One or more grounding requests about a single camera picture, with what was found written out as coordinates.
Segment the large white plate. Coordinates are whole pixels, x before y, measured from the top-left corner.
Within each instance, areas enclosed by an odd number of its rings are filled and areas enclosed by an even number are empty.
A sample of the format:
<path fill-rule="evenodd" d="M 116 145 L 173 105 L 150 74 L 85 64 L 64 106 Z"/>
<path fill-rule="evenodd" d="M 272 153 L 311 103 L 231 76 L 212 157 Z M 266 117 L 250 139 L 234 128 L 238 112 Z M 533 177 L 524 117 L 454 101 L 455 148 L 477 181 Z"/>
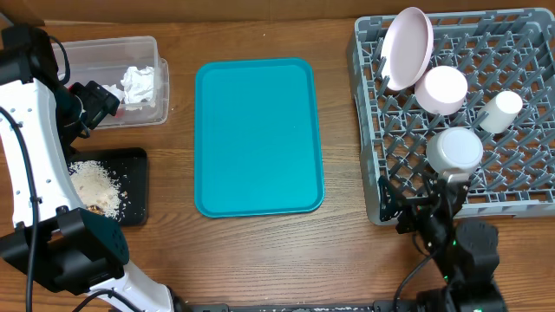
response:
<path fill-rule="evenodd" d="M 416 7 L 401 11 L 383 39 L 382 77 L 389 78 L 387 88 L 401 91 L 414 85 L 428 67 L 433 43 L 433 26 L 428 16 Z"/>

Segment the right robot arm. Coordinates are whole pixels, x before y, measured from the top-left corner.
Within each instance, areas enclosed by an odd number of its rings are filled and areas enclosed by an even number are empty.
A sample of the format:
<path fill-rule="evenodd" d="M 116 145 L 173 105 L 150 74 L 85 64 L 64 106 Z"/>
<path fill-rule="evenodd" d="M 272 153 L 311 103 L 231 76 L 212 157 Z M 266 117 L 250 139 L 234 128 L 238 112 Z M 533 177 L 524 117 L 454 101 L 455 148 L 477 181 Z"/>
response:
<path fill-rule="evenodd" d="M 390 301 L 376 301 L 375 311 L 506 311 L 494 281 L 500 264 L 498 229 L 479 219 L 455 222 L 470 188 L 469 175 L 447 170 L 439 178 L 422 177 L 426 195 L 407 198 L 385 176 L 378 179 L 380 219 L 397 220 L 399 234 L 420 237 L 416 249 L 425 258 L 403 279 Z M 424 290 L 414 300 L 400 298 L 403 289 L 433 262 L 446 285 Z"/>

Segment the grey-green bowl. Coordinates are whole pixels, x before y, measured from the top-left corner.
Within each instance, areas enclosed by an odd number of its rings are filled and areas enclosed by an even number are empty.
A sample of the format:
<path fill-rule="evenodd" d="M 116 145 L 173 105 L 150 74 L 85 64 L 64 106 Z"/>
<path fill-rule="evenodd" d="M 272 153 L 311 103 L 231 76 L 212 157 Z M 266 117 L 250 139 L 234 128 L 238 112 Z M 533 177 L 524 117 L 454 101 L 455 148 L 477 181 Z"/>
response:
<path fill-rule="evenodd" d="M 437 133 L 427 144 L 429 165 L 441 173 L 460 169 L 472 174 L 479 166 L 484 152 L 480 138 L 464 127 L 452 127 Z"/>

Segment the pile of white rice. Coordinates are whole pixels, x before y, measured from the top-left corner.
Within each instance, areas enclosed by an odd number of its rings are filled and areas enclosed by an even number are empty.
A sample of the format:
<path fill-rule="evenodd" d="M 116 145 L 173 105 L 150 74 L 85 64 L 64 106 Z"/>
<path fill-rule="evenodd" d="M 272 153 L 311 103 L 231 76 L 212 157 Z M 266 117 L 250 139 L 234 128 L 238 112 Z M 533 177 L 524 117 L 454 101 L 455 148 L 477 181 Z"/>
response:
<path fill-rule="evenodd" d="M 105 212 L 102 216 L 121 220 L 121 209 L 127 206 L 127 192 L 115 177 L 115 171 L 108 170 L 100 161 L 86 160 L 72 163 L 69 176 L 86 208 L 97 205 Z"/>

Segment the white napkin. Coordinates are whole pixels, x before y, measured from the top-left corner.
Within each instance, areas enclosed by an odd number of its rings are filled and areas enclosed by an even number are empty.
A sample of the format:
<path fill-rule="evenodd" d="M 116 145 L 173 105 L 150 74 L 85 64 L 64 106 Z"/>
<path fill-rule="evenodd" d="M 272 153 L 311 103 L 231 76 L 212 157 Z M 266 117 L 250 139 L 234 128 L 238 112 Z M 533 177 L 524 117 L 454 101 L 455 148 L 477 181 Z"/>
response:
<path fill-rule="evenodd" d="M 113 94 L 125 110 L 141 110 L 154 98 L 154 67 L 146 66 L 143 69 L 129 67 L 120 84 L 121 88 L 116 84 L 102 85 L 102 87 Z"/>

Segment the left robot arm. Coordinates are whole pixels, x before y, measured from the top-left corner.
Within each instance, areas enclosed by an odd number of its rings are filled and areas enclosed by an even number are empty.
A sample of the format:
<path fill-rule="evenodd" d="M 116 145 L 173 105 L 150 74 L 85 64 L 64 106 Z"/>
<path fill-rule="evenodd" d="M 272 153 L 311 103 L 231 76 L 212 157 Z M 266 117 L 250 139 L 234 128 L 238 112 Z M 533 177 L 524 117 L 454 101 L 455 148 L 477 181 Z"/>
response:
<path fill-rule="evenodd" d="M 28 288 L 102 299 L 119 311 L 186 310 L 131 261 L 121 227 L 89 211 L 69 176 L 73 141 L 115 114 L 119 100 L 96 82 L 71 82 L 44 30 L 18 24 L 1 37 L 1 141 L 14 203 L 3 260 Z"/>

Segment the small pink-white bowl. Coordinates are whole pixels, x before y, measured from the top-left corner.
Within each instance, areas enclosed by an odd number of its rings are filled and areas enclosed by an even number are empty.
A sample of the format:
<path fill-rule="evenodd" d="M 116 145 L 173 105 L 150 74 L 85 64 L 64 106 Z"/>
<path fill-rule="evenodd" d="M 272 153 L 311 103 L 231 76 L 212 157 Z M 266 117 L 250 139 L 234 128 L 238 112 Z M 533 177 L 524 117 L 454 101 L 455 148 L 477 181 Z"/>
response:
<path fill-rule="evenodd" d="M 430 114 L 450 115 L 458 111 L 466 98 L 467 79 L 449 66 L 430 69 L 415 84 L 415 98 Z"/>

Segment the white paper cup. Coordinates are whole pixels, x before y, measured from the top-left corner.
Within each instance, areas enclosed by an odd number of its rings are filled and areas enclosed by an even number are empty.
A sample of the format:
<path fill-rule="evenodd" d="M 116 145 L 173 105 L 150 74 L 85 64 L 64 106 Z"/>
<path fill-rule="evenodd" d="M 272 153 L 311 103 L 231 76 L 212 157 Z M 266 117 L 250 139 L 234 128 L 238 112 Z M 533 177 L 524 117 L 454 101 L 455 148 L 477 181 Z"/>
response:
<path fill-rule="evenodd" d="M 513 91 L 502 91 L 494 96 L 479 112 L 486 115 L 479 126 L 489 133 L 502 133 L 509 128 L 523 107 L 523 100 Z"/>

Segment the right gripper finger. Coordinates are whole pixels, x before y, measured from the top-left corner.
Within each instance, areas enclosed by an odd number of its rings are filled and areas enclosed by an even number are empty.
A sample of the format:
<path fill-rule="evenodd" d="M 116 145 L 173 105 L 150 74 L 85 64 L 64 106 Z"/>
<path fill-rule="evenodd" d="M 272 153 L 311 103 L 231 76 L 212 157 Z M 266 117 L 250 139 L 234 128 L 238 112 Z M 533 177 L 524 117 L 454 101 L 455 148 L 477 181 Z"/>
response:
<path fill-rule="evenodd" d="M 407 198 L 393 186 L 385 176 L 378 179 L 380 205 L 379 218 L 382 222 L 397 218 L 404 211 Z"/>
<path fill-rule="evenodd" d="M 438 191 L 437 180 L 434 178 L 434 175 L 424 171 L 421 173 L 421 177 L 427 197 L 432 202 L 438 201 L 441 195 Z"/>

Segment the grey dishwasher rack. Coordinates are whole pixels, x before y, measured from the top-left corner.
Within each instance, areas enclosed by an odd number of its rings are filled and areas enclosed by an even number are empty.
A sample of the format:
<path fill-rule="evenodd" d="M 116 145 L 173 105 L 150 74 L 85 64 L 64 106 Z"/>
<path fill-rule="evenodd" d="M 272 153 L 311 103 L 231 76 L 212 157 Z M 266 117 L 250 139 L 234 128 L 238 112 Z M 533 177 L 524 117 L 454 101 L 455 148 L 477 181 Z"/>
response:
<path fill-rule="evenodd" d="M 394 92 L 382 77 L 383 39 L 391 16 L 356 20 L 347 47 L 350 91 L 361 136 L 366 212 L 379 218 L 378 179 L 406 197 L 422 197 L 421 173 L 431 173 L 427 142 L 450 127 L 474 131 L 484 146 L 471 175 L 464 218 L 554 213 L 554 15 L 544 8 L 434 13 L 432 66 L 457 68 L 469 85 L 463 106 L 449 116 L 421 109 L 412 89 Z M 502 133 L 489 133 L 478 112 L 498 93 L 513 91 L 523 107 Z"/>

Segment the brown walnut food scrap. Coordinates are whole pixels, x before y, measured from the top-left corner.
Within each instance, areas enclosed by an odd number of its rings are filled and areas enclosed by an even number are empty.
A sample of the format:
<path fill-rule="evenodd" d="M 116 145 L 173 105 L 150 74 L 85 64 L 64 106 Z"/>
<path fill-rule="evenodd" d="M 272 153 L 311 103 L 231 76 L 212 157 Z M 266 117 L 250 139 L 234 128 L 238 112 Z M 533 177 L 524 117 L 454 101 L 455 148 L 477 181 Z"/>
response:
<path fill-rule="evenodd" d="M 97 206 L 97 205 L 90 205 L 90 206 L 87 207 L 87 209 L 89 211 L 95 213 L 95 214 L 98 214 L 98 215 L 104 215 L 105 214 L 104 210 L 101 207 Z"/>

